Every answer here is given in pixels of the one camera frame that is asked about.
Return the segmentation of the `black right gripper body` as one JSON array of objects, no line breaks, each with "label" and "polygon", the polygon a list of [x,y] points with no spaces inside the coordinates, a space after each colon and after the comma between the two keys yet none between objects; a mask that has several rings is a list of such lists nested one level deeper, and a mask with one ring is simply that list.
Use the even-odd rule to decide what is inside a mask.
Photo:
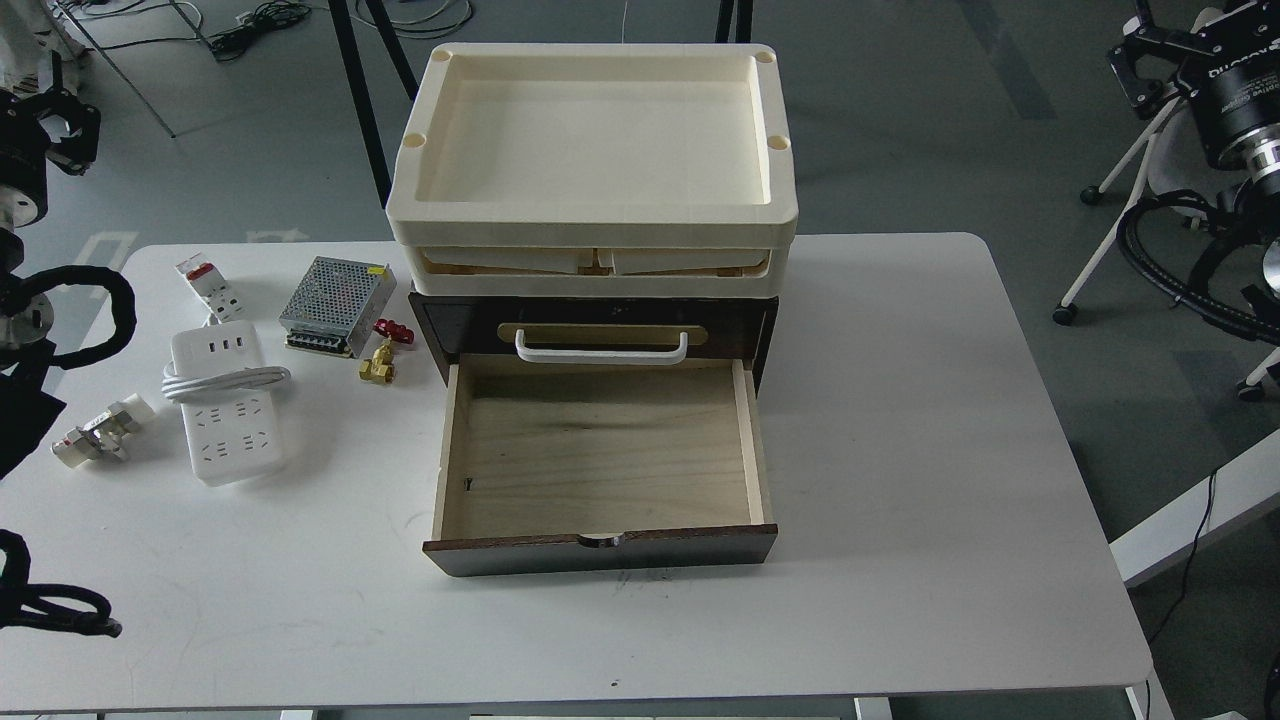
[{"label": "black right gripper body", "polygon": [[1155,111],[1167,87],[1184,99],[1212,168],[1276,170],[1277,28],[1275,1],[1231,1],[1193,31],[1157,26],[1138,1],[1108,64],[1139,117]]}]

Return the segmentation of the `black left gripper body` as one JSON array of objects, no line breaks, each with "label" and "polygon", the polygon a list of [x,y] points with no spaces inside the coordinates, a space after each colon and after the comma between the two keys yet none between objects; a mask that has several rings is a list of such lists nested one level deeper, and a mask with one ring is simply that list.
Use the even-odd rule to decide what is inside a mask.
[{"label": "black left gripper body", "polygon": [[[50,140],[41,120],[56,117],[67,123],[67,135]],[[68,176],[83,176],[99,150],[101,114],[70,91],[51,88],[27,99],[3,91],[1,181],[33,201],[49,199],[50,161]]]}]

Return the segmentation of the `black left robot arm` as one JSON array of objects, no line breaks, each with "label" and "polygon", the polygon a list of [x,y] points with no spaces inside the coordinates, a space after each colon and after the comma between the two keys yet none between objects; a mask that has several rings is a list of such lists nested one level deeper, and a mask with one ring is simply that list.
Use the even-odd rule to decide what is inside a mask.
[{"label": "black left robot arm", "polygon": [[[17,229],[49,209],[47,165],[82,176],[96,159],[100,113],[55,83],[20,97],[3,91],[1,102],[1,470],[17,469],[37,448],[65,404],[44,391],[50,369],[88,366],[119,354],[136,320],[134,291],[105,266],[64,265],[22,278],[24,245]],[[97,286],[111,300],[114,332],[104,342],[58,354],[49,338],[54,311],[47,292],[59,286]],[[79,635],[118,637],[111,605],[95,591],[67,584],[33,584],[22,536],[3,530],[1,620],[4,626]]]}]

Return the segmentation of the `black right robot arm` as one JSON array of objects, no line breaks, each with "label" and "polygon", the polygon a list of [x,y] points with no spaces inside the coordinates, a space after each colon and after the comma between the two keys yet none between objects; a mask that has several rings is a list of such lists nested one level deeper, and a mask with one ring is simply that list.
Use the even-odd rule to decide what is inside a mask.
[{"label": "black right robot arm", "polygon": [[[1240,310],[1212,296],[1210,282],[1239,249],[1277,247],[1277,4],[1230,1],[1224,14],[1201,29],[1170,29],[1155,22],[1148,3],[1138,1],[1135,23],[1108,61],[1138,117],[1152,117],[1166,95],[1185,101],[1208,165],[1247,173],[1239,193],[1224,205],[1192,190],[1135,202],[1117,220],[1123,256],[1151,284],[1211,325],[1276,345],[1276,286],[1244,287],[1247,310]],[[1202,211],[1213,233],[1185,279],[1161,266],[1140,241],[1142,217],[1160,208]]]}]

